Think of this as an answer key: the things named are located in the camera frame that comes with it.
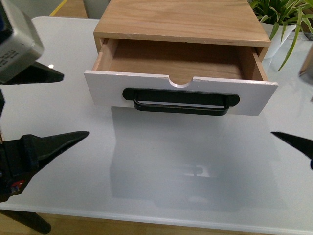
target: drawer pull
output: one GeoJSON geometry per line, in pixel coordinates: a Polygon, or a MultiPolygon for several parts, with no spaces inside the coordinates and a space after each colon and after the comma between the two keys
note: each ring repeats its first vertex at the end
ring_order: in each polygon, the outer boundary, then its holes
{"type": "Polygon", "coordinates": [[[240,101],[236,94],[138,88],[124,89],[123,97],[140,111],[214,116],[225,115],[240,101]]]}

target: open drawer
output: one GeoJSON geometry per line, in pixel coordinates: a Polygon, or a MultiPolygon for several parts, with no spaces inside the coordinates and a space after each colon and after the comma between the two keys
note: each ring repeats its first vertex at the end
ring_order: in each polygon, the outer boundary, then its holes
{"type": "Polygon", "coordinates": [[[127,39],[105,39],[85,78],[96,105],[210,115],[257,116],[278,86],[254,47],[127,39]]]}

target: plant leaf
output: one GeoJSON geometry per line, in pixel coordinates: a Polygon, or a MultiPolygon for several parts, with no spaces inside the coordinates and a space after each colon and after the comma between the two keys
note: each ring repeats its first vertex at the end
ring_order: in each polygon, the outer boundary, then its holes
{"type": "Polygon", "coordinates": [[[282,37],[280,38],[280,43],[282,43],[282,41],[283,41],[286,28],[287,28],[287,23],[283,22],[283,31],[282,31],[282,37]]]}
{"type": "Polygon", "coordinates": [[[298,7],[299,9],[299,15],[298,15],[298,21],[297,21],[297,27],[295,28],[295,34],[294,34],[294,38],[293,38],[293,41],[292,41],[292,44],[291,44],[291,47],[289,48],[287,54],[286,54],[286,57],[282,63],[282,65],[280,66],[279,70],[280,71],[282,69],[282,67],[285,65],[285,63],[287,62],[287,60],[289,59],[293,49],[294,49],[294,46],[297,42],[297,38],[298,38],[298,35],[299,35],[299,32],[300,32],[300,24],[301,24],[301,18],[302,18],[302,11],[301,11],[301,8],[298,7]]]}
{"type": "Polygon", "coordinates": [[[302,21],[308,26],[310,32],[313,33],[313,28],[311,26],[311,22],[309,21],[309,19],[308,18],[303,18],[302,21]]]}
{"type": "Polygon", "coordinates": [[[273,30],[269,36],[269,39],[272,40],[272,38],[275,36],[275,34],[277,33],[278,31],[278,28],[279,28],[279,23],[275,22],[274,25],[273,25],[273,30]]]}
{"type": "Polygon", "coordinates": [[[311,7],[313,7],[313,0],[304,0],[307,4],[310,4],[311,7]]]}
{"type": "Polygon", "coordinates": [[[259,4],[259,3],[258,3],[257,1],[254,1],[254,2],[252,2],[252,3],[250,4],[250,7],[251,7],[252,9],[254,9],[258,4],[259,4]]]}

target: plywood box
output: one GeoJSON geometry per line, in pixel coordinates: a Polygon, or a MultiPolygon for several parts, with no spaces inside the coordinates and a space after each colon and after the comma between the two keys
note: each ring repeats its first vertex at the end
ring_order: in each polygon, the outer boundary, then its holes
{"type": "Polygon", "coordinates": [[[140,91],[126,100],[125,88],[193,91],[235,94],[230,113],[258,115],[277,88],[261,65],[270,40],[246,0],[111,0],[94,38],[99,56],[85,77],[98,105],[170,102],[140,91]]]}

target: white table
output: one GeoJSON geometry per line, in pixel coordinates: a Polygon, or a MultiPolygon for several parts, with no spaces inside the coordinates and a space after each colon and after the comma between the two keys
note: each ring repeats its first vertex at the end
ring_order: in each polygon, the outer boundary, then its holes
{"type": "Polygon", "coordinates": [[[97,20],[33,20],[39,62],[55,84],[1,87],[6,140],[87,130],[90,135],[33,177],[0,209],[284,235],[313,235],[313,171],[271,131],[313,139],[313,86],[297,73],[312,42],[300,41],[276,72],[279,88],[258,117],[145,113],[95,107],[84,70],[97,56],[97,20]]]}

